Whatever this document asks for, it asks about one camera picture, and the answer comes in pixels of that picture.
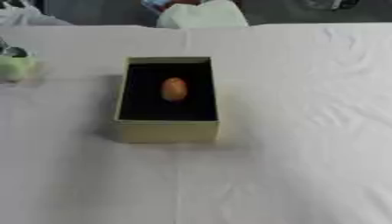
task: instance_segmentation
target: small round fruit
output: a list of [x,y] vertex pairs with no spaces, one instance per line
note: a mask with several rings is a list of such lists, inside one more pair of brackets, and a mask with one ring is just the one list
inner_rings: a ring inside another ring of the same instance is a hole
[[180,78],[170,78],[162,84],[162,98],[168,102],[183,101],[187,95],[186,83]]

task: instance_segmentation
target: black velvet lining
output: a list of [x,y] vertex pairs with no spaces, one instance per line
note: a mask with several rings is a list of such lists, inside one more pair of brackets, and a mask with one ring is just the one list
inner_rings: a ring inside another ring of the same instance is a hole
[[[162,98],[165,80],[185,81],[187,97],[180,102]],[[187,64],[129,65],[120,120],[217,121],[211,61]]]

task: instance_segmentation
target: green object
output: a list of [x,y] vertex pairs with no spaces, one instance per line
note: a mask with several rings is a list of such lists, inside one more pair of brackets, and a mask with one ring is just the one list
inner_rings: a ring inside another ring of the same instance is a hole
[[0,55],[0,81],[18,82],[31,76],[37,61],[33,57],[12,58]]

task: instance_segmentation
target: white tablecloth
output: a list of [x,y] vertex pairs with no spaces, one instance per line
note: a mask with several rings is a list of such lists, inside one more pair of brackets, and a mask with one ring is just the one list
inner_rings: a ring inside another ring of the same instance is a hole
[[[0,28],[45,63],[0,87],[7,224],[392,222],[392,25]],[[104,123],[128,56],[211,56],[216,145],[129,145]]]

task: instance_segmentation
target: gift box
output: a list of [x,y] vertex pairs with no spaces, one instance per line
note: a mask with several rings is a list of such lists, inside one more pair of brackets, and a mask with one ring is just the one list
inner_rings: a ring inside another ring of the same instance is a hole
[[[219,130],[209,58],[129,58],[115,112],[123,143],[206,143]],[[185,83],[186,97],[168,101],[165,81]]]

